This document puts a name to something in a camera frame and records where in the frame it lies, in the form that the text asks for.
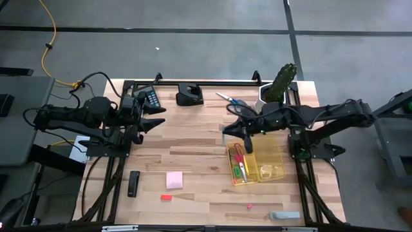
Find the red small object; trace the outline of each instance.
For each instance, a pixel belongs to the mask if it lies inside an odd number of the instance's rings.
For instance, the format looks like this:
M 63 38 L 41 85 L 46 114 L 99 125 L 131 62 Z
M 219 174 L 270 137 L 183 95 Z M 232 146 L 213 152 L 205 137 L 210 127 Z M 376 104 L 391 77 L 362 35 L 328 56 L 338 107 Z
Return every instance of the red small object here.
M 160 196 L 160 200 L 172 200 L 172 195 L 162 195 Z

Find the wooden tabletop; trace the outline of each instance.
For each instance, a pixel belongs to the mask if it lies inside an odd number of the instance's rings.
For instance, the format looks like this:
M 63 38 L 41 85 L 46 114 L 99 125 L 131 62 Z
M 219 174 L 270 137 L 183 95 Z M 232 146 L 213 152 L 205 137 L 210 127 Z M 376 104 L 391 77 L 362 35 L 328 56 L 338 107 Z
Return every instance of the wooden tabletop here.
M 113 79 L 121 92 L 123 79 Z M 299 81 L 301 104 L 318 106 L 315 84 Z M 277 143 L 282 144 L 286 176 L 280 180 L 233 186 L 229 162 L 222 144 L 221 129 L 236 120 L 225 109 L 228 104 L 216 92 L 252 105 L 258 96 L 258 87 L 202 86 L 204 105 L 177 106 L 177 86 L 157 86 L 156 94 L 167 111 L 146 118 L 165 118 L 166 121 L 149 131 L 142 145 L 133 145 L 123 173 L 117 207 L 116 224 L 197 224 L 231 226 L 300 226 L 304 225 L 301 197 L 294 161 L 286 147 L 288 130 L 277 131 Z M 104 96 L 119 102 L 110 85 Z M 238 140 L 226 136 L 225 142 Z M 91 159 L 84 172 L 83 183 Z M 102 191 L 108 158 L 101 158 L 92 170 L 85 192 L 87 210 Z M 341 197 L 334 170 L 323 160 L 313 160 L 320 196 L 335 215 L 345 221 Z M 127 197 L 129 172 L 142 172 L 136 198 Z M 183 171 L 183 189 L 167 190 L 165 173 Z M 173 195 L 170 202 L 160 195 Z M 312 198 L 308 198 L 314 219 Z M 111 195 L 106 205 L 109 213 Z M 80 218 L 81 192 L 73 219 Z M 271 211 L 300 211 L 298 220 L 269 219 Z

